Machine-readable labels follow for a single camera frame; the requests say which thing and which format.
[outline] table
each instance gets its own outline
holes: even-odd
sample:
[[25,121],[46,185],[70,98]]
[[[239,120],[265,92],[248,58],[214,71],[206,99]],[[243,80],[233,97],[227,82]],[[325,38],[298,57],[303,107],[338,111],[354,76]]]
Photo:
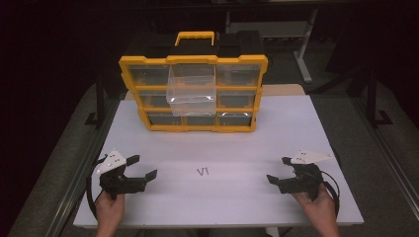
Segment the table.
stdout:
[[[117,148],[125,157],[139,154],[127,177],[157,169],[144,193],[126,195],[121,227],[191,228],[308,225],[291,195],[281,195],[267,174],[294,177],[282,163],[300,148],[333,154],[308,96],[262,97],[254,132],[182,133],[149,131],[139,121],[135,101],[122,101],[100,157]],[[317,164],[341,190],[339,225],[363,223],[336,159]],[[93,177],[93,196],[100,187]],[[74,225],[95,228],[83,198]]]

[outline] plastic drawer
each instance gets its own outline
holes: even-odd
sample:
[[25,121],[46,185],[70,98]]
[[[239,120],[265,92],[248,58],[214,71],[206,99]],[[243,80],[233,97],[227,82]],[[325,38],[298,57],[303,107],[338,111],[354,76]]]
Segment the plastic drawer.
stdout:
[[136,85],[167,85],[169,65],[130,65],[127,68]]
[[170,104],[174,116],[213,116],[216,111],[215,100],[199,103]]
[[253,108],[256,91],[217,91],[219,108]]
[[217,117],[221,126],[248,126],[252,121],[252,113],[218,112]]
[[219,64],[216,66],[217,85],[257,86],[259,64]]
[[145,108],[169,108],[166,91],[140,90],[138,96]]
[[215,116],[186,117],[186,125],[215,125]]
[[148,112],[151,125],[181,125],[182,118],[174,117],[171,112]]

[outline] wire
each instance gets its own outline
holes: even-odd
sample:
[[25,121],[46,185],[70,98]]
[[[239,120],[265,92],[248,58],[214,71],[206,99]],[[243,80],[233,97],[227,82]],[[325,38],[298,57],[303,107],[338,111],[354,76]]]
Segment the wire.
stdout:
[[95,216],[95,218],[97,218],[97,216],[96,216],[96,205],[95,205],[95,202],[96,201],[93,201],[93,194],[92,194],[92,175],[93,175],[93,172],[95,171],[96,166],[98,166],[99,164],[103,163],[107,157],[108,157],[108,155],[105,154],[105,157],[104,158],[99,159],[93,165],[92,169],[90,170],[89,175],[86,178],[86,197],[87,197],[87,201],[89,203],[90,210],[92,211],[92,213]]
[[332,181],[335,183],[335,185],[336,185],[336,189],[338,190],[338,198],[340,198],[340,190],[339,190],[339,186],[338,186],[338,183],[335,181],[335,179],[333,179],[333,177],[331,176],[331,175],[329,175],[329,174],[327,174],[326,172],[324,172],[324,171],[320,171],[321,173],[323,173],[323,174],[325,174],[325,175],[327,175],[330,179],[332,179]]

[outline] human hand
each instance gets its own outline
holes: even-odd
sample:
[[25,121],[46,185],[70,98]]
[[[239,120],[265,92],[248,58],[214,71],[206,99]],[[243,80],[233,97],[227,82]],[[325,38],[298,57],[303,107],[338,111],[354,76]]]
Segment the human hand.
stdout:
[[340,236],[336,224],[335,202],[323,184],[318,188],[318,197],[314,201],[311,201],[306,193],[293,194],[293,197],[321,236]]
[[96,215],[98,218],[97,237],[113,236],[124,218],[125,195],[117,195],[113,200],[111,195],[103,191],[96,200]]

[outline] yellow storage organizer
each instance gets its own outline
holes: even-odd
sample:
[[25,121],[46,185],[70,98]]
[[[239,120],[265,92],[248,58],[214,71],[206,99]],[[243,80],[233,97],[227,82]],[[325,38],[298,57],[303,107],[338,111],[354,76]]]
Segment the yellow storage organizer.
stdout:
[[268,59],[258,32],[138,36],[122,77],[150,130],[253,131]]

